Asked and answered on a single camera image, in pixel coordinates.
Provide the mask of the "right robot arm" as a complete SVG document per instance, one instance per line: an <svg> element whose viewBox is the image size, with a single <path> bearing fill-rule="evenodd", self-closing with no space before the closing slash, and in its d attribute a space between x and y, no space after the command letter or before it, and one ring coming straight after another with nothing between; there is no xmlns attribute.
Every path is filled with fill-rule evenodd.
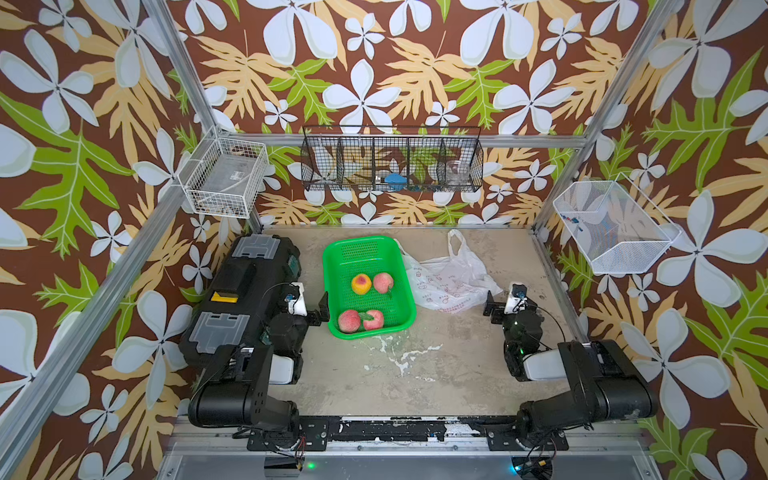
<svg viewBox="0 0 768 480"><path fill-rule="evenodd" d="M503 356L512 377L519 382L568 382L564 393L520 405L512 427L518 443L533 448L568 429L656 415L658 395L615 341L565 340L549 347L542 342L540 312L520 284L503 302L488 292L483 309L484 316L502 327Z"/></svg>

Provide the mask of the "yellow peach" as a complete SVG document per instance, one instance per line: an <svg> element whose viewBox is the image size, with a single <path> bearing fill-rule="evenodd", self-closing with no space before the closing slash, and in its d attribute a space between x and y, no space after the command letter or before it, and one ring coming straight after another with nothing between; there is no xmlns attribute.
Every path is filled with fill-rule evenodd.
<svg viewBox="0 0 768 480"><path fill-rule="evenodd" d="M366 274L358 274L351 281L351 289L357 295L365 295L372 288L372 280Z"/></svg>

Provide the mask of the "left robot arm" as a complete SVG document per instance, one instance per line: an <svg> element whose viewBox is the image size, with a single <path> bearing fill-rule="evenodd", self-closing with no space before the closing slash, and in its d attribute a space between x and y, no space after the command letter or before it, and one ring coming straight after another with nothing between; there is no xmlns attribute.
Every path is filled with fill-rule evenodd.
<svg viewBox="0 0 768 480"><path fill-rule="evenodd" d="M273 317L267 343L218 346L191 395L189 421L200 428L242 427L296 440L301 430L298 407L271 397L268 390L298 382L307 331L329 319L328 296L323 295L318 308L305 316L281 312Z"/></svg>

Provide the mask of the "pink peach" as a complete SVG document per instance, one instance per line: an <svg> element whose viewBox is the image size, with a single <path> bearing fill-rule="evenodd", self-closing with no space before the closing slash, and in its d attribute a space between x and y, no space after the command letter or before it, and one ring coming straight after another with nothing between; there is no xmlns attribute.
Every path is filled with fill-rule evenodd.
<svg viewBox="0 0 768 480"><path fill-rule="evenodd" d="M356 333L361 327L361 317L355 310L344 311L337 320L338 329L345 334Z"/></svg>
<svg viewBox="0 0 768 480"><path fill-rule="evenodd" d="M373 279L373 288L380 294L389 294L394 287L394 279L387 272L378 273Z"/></svg>
<svg viewBox="0 0 768 480"><path fill-rule="evenodd" d="M384 327L384 314L379 310L368 310L360 313L360 319L365 331L379 330Z"/></svg>

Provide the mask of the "white plastic bag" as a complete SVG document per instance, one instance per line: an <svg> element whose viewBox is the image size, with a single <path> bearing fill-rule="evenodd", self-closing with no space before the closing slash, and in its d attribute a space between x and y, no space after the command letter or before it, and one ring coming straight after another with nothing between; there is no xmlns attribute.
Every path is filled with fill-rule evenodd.
<svg viewBox="0 0 768 480"><path fill-rule="evenodd" d="M457 229L447 234L448 255L419 262L396 240L415 303L423 308L458 314L484 305L487 294L503 289Z"/></svg>

